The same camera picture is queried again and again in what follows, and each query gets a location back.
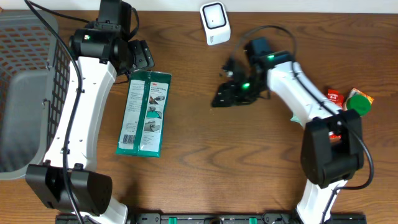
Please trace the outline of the light green wipes pack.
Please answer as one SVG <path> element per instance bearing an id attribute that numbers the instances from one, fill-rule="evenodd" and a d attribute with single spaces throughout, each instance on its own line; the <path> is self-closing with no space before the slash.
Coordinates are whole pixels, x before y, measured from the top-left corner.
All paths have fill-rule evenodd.
<path id="1" fill-rule="evenodd" d="M 296 115 L 293 115 L 293 117 L 290 120 L 296 123 L 301 123 Z"/>

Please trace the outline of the red stick sachet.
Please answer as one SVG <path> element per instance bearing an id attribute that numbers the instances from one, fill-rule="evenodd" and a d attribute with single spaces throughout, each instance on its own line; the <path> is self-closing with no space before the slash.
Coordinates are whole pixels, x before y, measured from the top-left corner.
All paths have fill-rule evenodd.
<path id="1" fill-rule="evenodd" d="M 338 105 L 340 108 L 343 107 L 344 96 L 341 95 L 338 90 L 329 89 L 327 93 L 327 98 L 334 104 Z"/>

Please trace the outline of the red snack bag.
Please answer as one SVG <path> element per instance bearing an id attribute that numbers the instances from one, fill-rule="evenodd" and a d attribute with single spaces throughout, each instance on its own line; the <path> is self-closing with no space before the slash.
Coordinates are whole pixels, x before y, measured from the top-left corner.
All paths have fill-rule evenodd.
<path id="1" fill-rule="evenodd" d="M 340 135 L 336 135 L 333 132 L 329 132 L 330 141 L 339 141 L 341 139 Z"/>

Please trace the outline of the small orange box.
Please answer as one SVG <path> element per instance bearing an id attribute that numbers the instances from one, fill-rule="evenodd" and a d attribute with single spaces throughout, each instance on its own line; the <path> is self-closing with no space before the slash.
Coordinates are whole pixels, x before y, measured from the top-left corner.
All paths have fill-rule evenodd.
<path id="1" fill-rule="evenodd" d="M 373 101 L 374 101 L 374 98 L 373 98 L 373 97 L 371 97 L 371 96 L 365 94 L 364 92 L 360 91 L 360 90 L 357 89 L 357 88 L 353 88 L 353 89 L 349 92 L 348 99 L 351 98 L 351 97 L 353 97 L 354 95 L 361 95 L 361 96 L 367 98 L 368 101 L 370 102 L 370 104 L 372 104 Z"/>

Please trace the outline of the green lid jar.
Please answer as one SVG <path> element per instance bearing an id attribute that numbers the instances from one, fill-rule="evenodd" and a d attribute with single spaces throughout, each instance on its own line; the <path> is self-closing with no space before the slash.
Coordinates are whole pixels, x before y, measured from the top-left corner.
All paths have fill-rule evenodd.
<path id="1" fill-rule="evenodd" d="M 363 95 L 353 95 L 345 103 L 347 110 L 355 110 L 360 116 L 364 116 L 371 110 L 371 102 Z"/>

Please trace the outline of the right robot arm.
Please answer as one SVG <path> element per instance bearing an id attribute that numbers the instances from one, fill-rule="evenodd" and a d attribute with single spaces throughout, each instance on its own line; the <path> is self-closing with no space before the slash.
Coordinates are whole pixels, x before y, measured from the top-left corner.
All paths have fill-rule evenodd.
<path id="1" fill-rule="evenodd" d="M 347 183 L 364 165 L 361 117 L 323 95 L 292 53 L 272 51 L 264 38 L 250 41 L 245 50 L 251 74 L 246 75 L 241 64 L 230 56 L 222 67 L 229 81 L 218 87 L 211 105 L 250 105 L 265 90 L 287 105 L 304 130 L 300 163 L 307 178 L 292 221 L 328 223 L 338 193 L 358 189 Z"/>

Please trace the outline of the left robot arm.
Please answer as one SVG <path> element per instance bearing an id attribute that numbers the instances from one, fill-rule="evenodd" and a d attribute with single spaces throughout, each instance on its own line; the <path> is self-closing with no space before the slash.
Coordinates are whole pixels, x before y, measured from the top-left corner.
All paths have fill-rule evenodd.
<path id="1" fill-rule="evenodd" d="M 112 195 L 111 177 L 99 174 L 97 142 L 109 91 L 119 75 L 154 66 L 137 40 L 139 16 L 124 1 L 102 0 L 98 17 L 63 43 L 70 79 L 54 139 L 42 163 L 29 165 L 26 182 L 42 203 L 60 211 L 57 223 L 129 223 L 128 207 Z"/>

